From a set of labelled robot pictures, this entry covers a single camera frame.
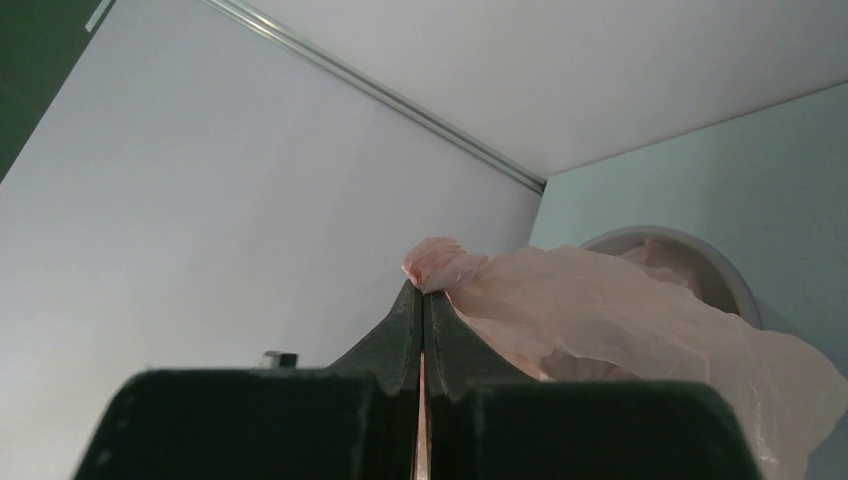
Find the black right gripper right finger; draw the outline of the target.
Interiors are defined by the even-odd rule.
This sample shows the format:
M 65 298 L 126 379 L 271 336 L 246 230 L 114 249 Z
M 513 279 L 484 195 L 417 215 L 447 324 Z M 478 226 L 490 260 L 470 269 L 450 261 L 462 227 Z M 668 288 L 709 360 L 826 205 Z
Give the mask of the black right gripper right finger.
M 435 479 L 756 479 L 729 404 L 677 381 L 542 382 L 495 352 L 444 294 L 423 299 Z

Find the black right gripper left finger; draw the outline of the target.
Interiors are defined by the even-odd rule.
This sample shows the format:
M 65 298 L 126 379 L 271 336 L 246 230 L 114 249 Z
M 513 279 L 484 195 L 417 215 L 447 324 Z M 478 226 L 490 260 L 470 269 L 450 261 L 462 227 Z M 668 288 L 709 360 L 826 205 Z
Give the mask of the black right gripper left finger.
M 410 479 L 419 410 L 421 293 L 338 360 L 298 368 L 148 370 L 114 395 L 79 479 Z

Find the pink plastic trash bag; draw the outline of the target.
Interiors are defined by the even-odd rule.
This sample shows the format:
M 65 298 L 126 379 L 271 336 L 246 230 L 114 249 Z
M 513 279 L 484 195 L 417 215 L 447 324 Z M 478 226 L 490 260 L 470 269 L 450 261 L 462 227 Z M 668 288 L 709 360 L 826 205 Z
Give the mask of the pink plastic trash bag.
M 403 270 L 540 381 L 678 380 L 732 407 L 760 471 L 801 479 L 847 409 L 847 381 L 807 342 L 708 305 L 667 263 L 575 246 L 489 258 L 428 238 Z

